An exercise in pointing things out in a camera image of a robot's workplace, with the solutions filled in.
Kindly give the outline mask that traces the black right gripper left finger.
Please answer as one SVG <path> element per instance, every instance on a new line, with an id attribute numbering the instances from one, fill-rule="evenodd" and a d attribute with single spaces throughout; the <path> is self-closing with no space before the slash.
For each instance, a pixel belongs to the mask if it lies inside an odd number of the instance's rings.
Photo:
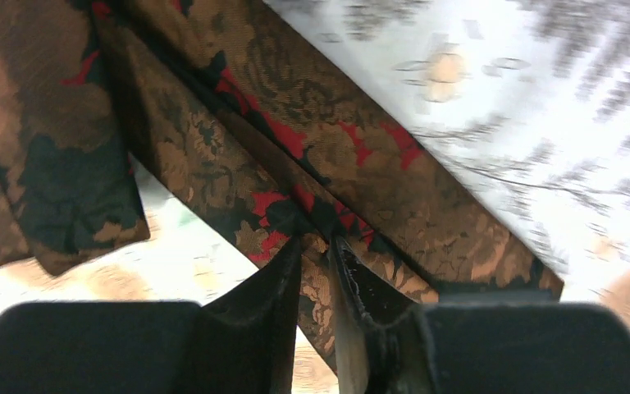
<path id="1" fill-rule="evenodd" d="M 31 302 L 0 314 L 0 393 L 287 393 L 299 240 L 207 305 Z"/>

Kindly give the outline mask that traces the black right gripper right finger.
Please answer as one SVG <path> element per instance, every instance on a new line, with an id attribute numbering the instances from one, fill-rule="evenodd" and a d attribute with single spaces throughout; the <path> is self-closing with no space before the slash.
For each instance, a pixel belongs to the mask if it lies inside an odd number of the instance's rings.
<path id="1" fill-rule="evenodd" d="M 630 393 L 630 332 L 605 308 L 544 291 L 419 304 L 329 249 L 342 393 Z"/>

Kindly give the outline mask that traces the brown red floral tie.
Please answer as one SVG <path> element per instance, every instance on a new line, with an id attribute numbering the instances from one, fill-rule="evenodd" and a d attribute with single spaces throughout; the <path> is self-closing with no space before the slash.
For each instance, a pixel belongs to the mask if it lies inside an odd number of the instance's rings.
<path id="1" fill-rule="evenodd" d="M 299 326 L 336 364 L 344 236 L 413 300 L 563 283 L 260 1 L 0 1 L 0 267 L 147 240 L 130 161 L 258 267 L 302 245 Z"/>

